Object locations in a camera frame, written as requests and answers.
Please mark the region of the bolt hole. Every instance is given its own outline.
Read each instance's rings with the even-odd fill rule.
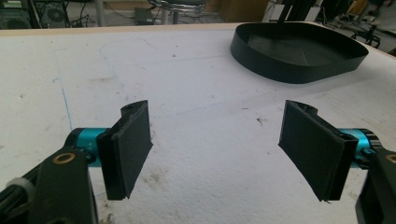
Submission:
[[[76,155],[74,153],[67,152],[67,153],[63,153],[61,155],[56,156],[52,160],[52,162],[55,164],[58,164],[58,165],[65,164],[65,163],[72,161],[75,157],[76,157]]]

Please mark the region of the black plastic tray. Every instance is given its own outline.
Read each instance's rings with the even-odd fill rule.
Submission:
[[[358,68],[369,51],[355,40],[305,23],[245,23],[236,27],[233,57],[276,81],[302,84]]]

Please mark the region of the stool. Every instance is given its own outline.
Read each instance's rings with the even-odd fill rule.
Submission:
[[[381,43],[381,38],[378,36],[374,35],[373,32],[376,28],[376,25],[373,25],[368,32],[355,32],[355,34],[351,37],[352,39],[356,39],[357,36],[363,38],[366,40],[364,42],[366,45],[371,46],[373,42],[376,42],[375,48],[378,49],[380,43]]]
[[[177,24],[178,12],[200,12],[205,9],[206,0],[148,0],[161,9],[161,24],[168,24],[169,12],[173,12],[173,24]]]

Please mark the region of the white tabletop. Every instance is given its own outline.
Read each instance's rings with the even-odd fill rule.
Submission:
[[[375,49],[354,72],[304,85],[260,77],[230,53],[237,24],[0,33],[0,186],[62,147],[77,127],[110,127],[148,100],[153,148],[130,200],[109,202],[91,169],[102,223],[357,223],[366,176],[320,203],[277,146],[285,100],[338,128],[396,146],[396,61]]]

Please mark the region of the blue anodized part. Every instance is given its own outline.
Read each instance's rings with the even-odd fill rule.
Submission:
[[[76,147],[84,148],[96,158],[95,162],[89,165],[90,167],[101,167],[96,137],[106,130],[107,128],[86,128],[78,136]]]
[[[356,146],[355,158],[356,159],[364,158],[362,153],[363,150],[371,149],[370,141],[367,138],[367,136],[359,129],[338,129],[338,130],[342,133],[348,133],[350,135],[353,135],[359,140],[358,145]]]

